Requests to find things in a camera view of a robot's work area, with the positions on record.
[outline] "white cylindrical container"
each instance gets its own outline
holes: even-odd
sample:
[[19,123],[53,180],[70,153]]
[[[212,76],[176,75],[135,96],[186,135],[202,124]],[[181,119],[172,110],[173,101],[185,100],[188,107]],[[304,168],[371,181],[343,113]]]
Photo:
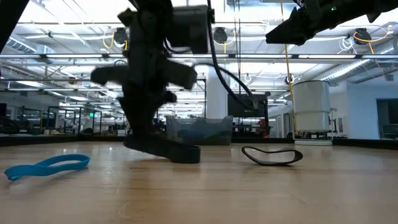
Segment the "white cylindrical container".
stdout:
[[326,81],[306,81],[293,85],[297,131],[329,131],[330,96]]

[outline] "ceiling light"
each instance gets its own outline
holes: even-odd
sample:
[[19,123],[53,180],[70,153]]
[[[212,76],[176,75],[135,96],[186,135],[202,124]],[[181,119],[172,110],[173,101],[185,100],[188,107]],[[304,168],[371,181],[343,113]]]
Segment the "ceiling light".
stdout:
[[109,51],[106,49],[100,49],[100,50],[105,51],[107,54],[109,54]]
[[267,54],[267,55],[256,55],[256,54],[245,54],[243,55],[242,58],[286,58],[286,55],[276,55],[276,54]]
[[[385,50],[385,51],[381,52],[380,54],[386,54],[386,53],[389,53],[389,52],[391,52],[391,51],[393,51],[393,50],[394,50],[394,48],[392,47],[392,48],[390,48],[390,49],[388,49],[388,50]],[[364,55],[363,58],[366,58],[366,57],[370,58],[371,56],[374,57],[374,56],[377,56],[377,55]],[[361,60],[361,61],[359,61],[359,62],[356,62],[356,63],[352,64],[352,65],[349,66],[349,67],[346,67],[346,68],[344,68],[344,69],[342,69],[342,70],[340,70],[340,71],[337,71],[337,72],[335,72],[335,73],[333,73],[333,74],[331,74],[331,75],[329,75],[329,76],[327,76],[327,77],[325,77],[325,78],[322,78],[321,80],[324,81],[324,80],[327,80],[327,79],[329,79],[329,78],[337,78],[337,77],[340,77],[340,76],[346,74],[347,72],[351,71],[352,69],[357,68],[357,67],[363,65],[364,63],[366,63],[366,62],[368,62],[368,61],[370,61],[370,59]]]
[[55,95],[55,96],[64,96],[64,95],[59,94],[59,93],[56,93],[56,92],[54,92],[54,91],[49,91],[49,93],[51,93],[51,94],[53,94],[53,95]]
[[124,58],[123,54],[109,54],[110,58]]
[[39,91],[39,89],[33,89],[33,88],[22,88],[22,89],[17,89],[17,88],[11,88],[11,89],[5,89],[9,91]]
[[75,91],[74,89],[44,89],[44,91]]
[[102,58],[101,54],[48,54],[48,58]]
[[6,58],[6,59],[10,59],[10,58],[40,58],[40,55],[37,54],[2,54],[0,55],[0,58]]
[[346,58],[355,58],[355,55],[299,55],[298,58],[346,59]]
[[77,91],[106,91],[107,89],[100,89],[100,88],[80,88]]
[[78,101],[86,101],[88,100],[85,97],[81,97],[81,96],[69,96],[69,98],[74,99],[74,100],[78,100]]
[[39,84],[37,82],[31,82],[31,81],[18,81],[18,83],[23,84],[23,85],[32,86],[32,87],[43,87],[42,84]]
[[285,95],[279,97],[280,100],[284,99],[285,97],[290,96],[290,93],[286,93]]
[[341,69],[340,71],[337,71],[337,72],[335,72],[335,73],[333,73],[333,74],[331,74],[331,75],[329,75],[329,76],[327,76],[327,77],[325,77],[325,78],[322,78],[321,81],[327,80],[327,79],[329,79],[329,78],[337,78],[337,77],[340,77],[340,76],[346,74],[347,72],[351,71],[352,69],[354,69],[354,68],[356,68],[356,67],[358,67],[358,66],[361,66],[361,65],[363,65],[364,63],[366,63],[366,62],[368,62],[368,61],[370,61],[370,59],[366,59],[366,60],[362,60],[362,61],[356,62],[356,63],[354,63],[353,65],[351,65],[351,66],[349,66],[349,67],[346,67],[346,68],[344,68],[344,69]]

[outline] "wooden surface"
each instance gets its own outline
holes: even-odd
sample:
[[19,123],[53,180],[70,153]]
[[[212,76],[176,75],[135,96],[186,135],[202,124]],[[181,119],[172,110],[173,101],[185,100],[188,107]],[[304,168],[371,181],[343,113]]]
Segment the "wooden surface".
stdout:
[[89,168],[78,172],[15,182],[3,175],[1,223],[398,222],[398,151],[297,146],[304,159],[292,167],[261,167],[240,146],[202,147],[202,163],[195,165],[120,142],[0,147],[2,171],[59,154],[91,157]]

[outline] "black cable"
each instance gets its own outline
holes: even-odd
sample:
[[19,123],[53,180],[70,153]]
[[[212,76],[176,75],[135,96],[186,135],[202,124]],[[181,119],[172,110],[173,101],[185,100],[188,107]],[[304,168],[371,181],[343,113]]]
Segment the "black cable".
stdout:
[[[197,66],[197,65],[207,65],[207,66],[210,66],[210,67],[214,67],[214,68],[215,68],[215,66],[214,66],[212,63],[205,63],[205,62],[203,62],[203,63],[196,63],[196,64],[194,64],[192,67],[195,67],[195,66]],[[220,69],[220,71],[225,72],[229,77],[233,78],[239,85],[241,85],[242,88],[244,89],[244,91],[246,91],[246,92],[248,93],[249,97],[253,97],[253,98],[254,98],[254,96],[253,96],[252,92],[250,91],[249,87],[246,86],[238,77],[236,77],[236,75],[234,75],[232,72],[228,71],[228,70],[225,69],[225,68],[221,68],[221,67],[220,67],[219,69]],[[234,94],[234,92],[230,89],[230,87],[228,87],[228,89],[227,89],[227,92],[228,92],[230,95]]]
[[[210,0],[207,0],[207,5],[208,5],[208,10],[211,10],[211,2]],[[213,40],[213,34],[211,31],[211,20],[208,19],[207,20],[207,26],[208,26],[208,35],[209,35],[209,40],[210,40],[210,49],[211,49],[211,57],[213,59],[213,64],[208,64],[212,67],[214,67],[217,77],[220,80],[221,84],[223,85],[223,87],[225,88],[225,90],[229,93],[229,95],[232,97],[233,100],[237,101],[241,106],[243,106],[245,109],[247,110],[257,110],[258,109],[258,102],[256,101],[256,99],[254,98],[253,94],[251,93],[251,91],[249,90],[249,88],[238,78],[236,78],[236,76],[234,76],[231,72],[223,69],[223,71],[225,73],[227,73],[230,77],[232,77],[235,80],[239,80],[238,83],[245,89],[247,90],[247,93],[249,95],[250,100],[252,101],[252,105],[248,105],[246,104],[244,101],[242,101],[241,99],[239,99],[235,93],[231,90],[231,88],[228,86],[227,82],[225,81],[225,79],[223,78],[222,74],[221,74],[221,68],[218,65],[217,62],[217,58],[216,58],[216,49],[214,46],[214,40]]]
[[167,42],[166,39],[163,40],[163,44],[164,44],[165,48],[166,48],[169,52],[172,52],[172,53],[175,53],[175,54],[182,54],[182,53],[187,53],[187,52],[190,52],[190,51],[191,51],[191,49],[187,49],[187,50],[173,50],[173,49],[170,47],[170,45],[169,45],[169,43]]

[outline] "rubber band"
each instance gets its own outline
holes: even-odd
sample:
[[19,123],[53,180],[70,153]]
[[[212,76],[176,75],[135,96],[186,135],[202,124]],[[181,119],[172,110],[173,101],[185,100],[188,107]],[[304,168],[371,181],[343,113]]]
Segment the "rubber band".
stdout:
[[[51,166],[52,164],[56,164],[58,162],[65,162],[65,161],[80,161],[80,162],[62,164],[59,166]],[[25,175],[42,177],[42,176],[56,174],[57,172],[66,171],[66,170],[84,169],[88,165],[89,161],[90,158],[83,154],[67,154],[67,155],[51,157],[35,165],[13,166],[4,171],[4,174],[8,177],[9,180],[17,180]]]

